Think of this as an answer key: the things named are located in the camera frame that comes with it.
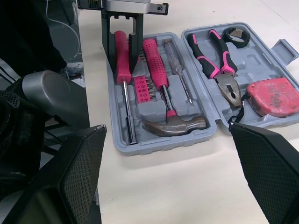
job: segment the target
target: table surface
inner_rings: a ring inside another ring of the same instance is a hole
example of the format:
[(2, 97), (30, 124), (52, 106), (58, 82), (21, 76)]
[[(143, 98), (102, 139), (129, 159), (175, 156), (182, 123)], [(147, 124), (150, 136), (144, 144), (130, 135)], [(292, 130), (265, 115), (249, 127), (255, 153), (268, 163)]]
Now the table surface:
[[(286, 39), (299, 51), (299, 1), (169, 0), (168, 16), (145, 15), (144, 34), (245, 22), (270, 48)], [(112, 31), (132, 31), (132, 21), (112, 22)], [(113, 145), (106, 55), (100, 12), (79, 16), (91, 125), (108, 132), (100, 168), (100, 208), (104, 224), (266, 224), (243, 176), (231, 136), (218, 128), (211, 140), (165, 152), (126, 157)], [(299, 60), (287, 66), (299, 80)], [(299, 124), (271, 130), (299, 149)]]

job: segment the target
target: gray tray compartment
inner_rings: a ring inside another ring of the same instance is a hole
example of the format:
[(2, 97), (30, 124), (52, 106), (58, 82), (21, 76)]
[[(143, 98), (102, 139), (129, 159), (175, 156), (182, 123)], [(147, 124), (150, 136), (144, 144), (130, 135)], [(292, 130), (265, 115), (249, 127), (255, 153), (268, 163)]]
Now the gray tray compartment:
[[(190, 120), (194, 116), (204, 116), (207, 122), (207, 129), (195, 130), (188, 135), (177, 137), (158, 137), (147, 132), (142, 127), (142, 119), (147, 119), (153, 122), (166, 122), (166, 106), (156, 88), (155, 90), (157, 92), (155, 99), (150, 102), (139, 104), (137, 96), (135, 95), (134, 81), (132, 80), (128, 85), (128, 91), (138, 144), (128, 146), (127, 128), (125, 123), (126, 111), (123, 102), (122, 86), (114, 84), (114, 76), (109, 65), (107, 65), (109, 104), (114, 146), (124, 155), (135, 155), (148, 154), (159, 150), (169, 150), (180, 146), (190, 146), (210, 139), (217, 128), (213, 113), (210, 113), (212, 109), (215, 111), (214, 105), (211, 100), (207, 100), (209, 94), (203, 84), (199, 82), (197, 74), (190, 64), (190, 58), (185, 58), (185, 56), (188, 56), (188, 52), (186, 51), (184, 42), (173, 33), (148, 35), (145, 36), (144, 39), (156, 39), (158, 51), (161, 55), (169, 80), (169, 94), (177, 114), (184, 120)], [(191, 106), (187, 102), (187, 97), (179, 76), (172, 73), (168, 63), (164, 49), (164, 41), (169, 39), (173, 41), (177, 48), (176, 50), (183, 67), (183, 74), (187, 82), (186, 84), (191, 90), (194, 106)], [(137, 62), (137, 66), (132, 74), (133, 77), (141, 75), (144, 75), (146, 78), (150, 77), (147, 64), (143, 60)]]
[[(244, 29), (251, 34), (250, 42), (245, 48), (237, 49), (232, 43), (227, 43), (231, 58), (238, 67), (238, 72), (235, 79), (240, 85), (242, 95), (246, 92), (247, 86), (250, 83), (279, 77), (286, 77), (296, 89), (299, 88), (298, 82), (285, 68), (286, 65), (298, 57), (296, 50), (294, 50), (294, 48), (291, 47), (286, 40), (278, 41), (273, 49), (270, 50), (256, 35), (256, 33), (245, 23), (224, 24), (212, 27), (194, 28), (184, 31), (182, 38), (188, 48), (189, 54), (192, 56), (197, 74), (202, 82), (204, 82), (207, 86), (208, 92), (210, 93), (221, 117), (221, 120), (218, 122), (218, 124), (227, 134), (229, 134), (227, 121), (232, 115), (236, 115), (239, 112), (239, 109), (231, 109), (229, 103), (224, 100), (224, 97), (220, 94), (216, 82), (214, 80), (208, 80), (203, 74), (202, 66), (198, 60), (193, 57), (192, 50), (187, 43), (186, 37), (188, 34), (194, 33), (202, 52), (217, 66), (219, 66), (220, 59), (215, 47), (208, 38), (208, 32), (211, 29), (215, 29), (219, 34), (222, 34), (223, 30), (228, 27)], [(251, 108), (247, 101), (245, 101), (244, 107), (245, 115), (241, 123), (247, 125), (268, 127), (278, 125), (285, 126), (299, 122), (299, 114), (295, 114), (283, 119), (275, 118), (271, 115), (262, 117)]]

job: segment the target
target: case latch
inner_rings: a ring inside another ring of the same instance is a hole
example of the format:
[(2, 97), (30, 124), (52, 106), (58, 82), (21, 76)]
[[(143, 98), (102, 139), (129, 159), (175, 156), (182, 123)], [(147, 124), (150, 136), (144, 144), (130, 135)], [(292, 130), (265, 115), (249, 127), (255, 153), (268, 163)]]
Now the case latch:
[(299, 57), (299, 53), (286, 39), (279, 40), (271, 50), (284, 66), (287, 66)]

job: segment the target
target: clear screwdriver handle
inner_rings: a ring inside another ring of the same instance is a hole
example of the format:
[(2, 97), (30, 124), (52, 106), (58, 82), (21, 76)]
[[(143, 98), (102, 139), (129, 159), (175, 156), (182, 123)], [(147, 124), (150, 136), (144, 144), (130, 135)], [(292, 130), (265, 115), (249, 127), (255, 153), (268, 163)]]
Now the clear screwdriver handle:
[(172, 72), (176, 75), (182, 74), (182, 66), (179, 63), (177, 53), (175, 51), (174, 45), (171, 41), (165, 42), (165, 50), (168, 56), (168, 61), (171, 66)]

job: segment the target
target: pink screwdriver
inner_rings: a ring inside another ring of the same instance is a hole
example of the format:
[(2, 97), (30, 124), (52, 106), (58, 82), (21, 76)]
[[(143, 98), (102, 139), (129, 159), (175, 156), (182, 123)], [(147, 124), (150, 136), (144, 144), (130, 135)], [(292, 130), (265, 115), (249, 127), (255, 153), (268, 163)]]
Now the pink screwdriver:
[(146, 56), (151, 78), (155, 86), (160, 90), (163, 100), (166, 103), (166, 117), (177, 115), (171, 104), (167, 87), (168, 80), (165, 71), (165, 67), (159, 55), (157, 44), (155, 40), (145, 40), (142, 44), (143, 51)]
[(130, 83), (132, 80), (132, 75), (129, 68), (129, 46), (127, 42), (127, 36), (123, 31), (116, 31), (115, 33), (115, 45), (116, 45), (116, 81), (118, 84), (123, 85), (125, 107), (126, 107), (126, 124), (128, 131), (128, 142), (129, 145), (136, 144), (136, 133), (134, 126), (134, 118), (131, 114), (129, 96), (128, 96), (128, 87), (127, 83)]

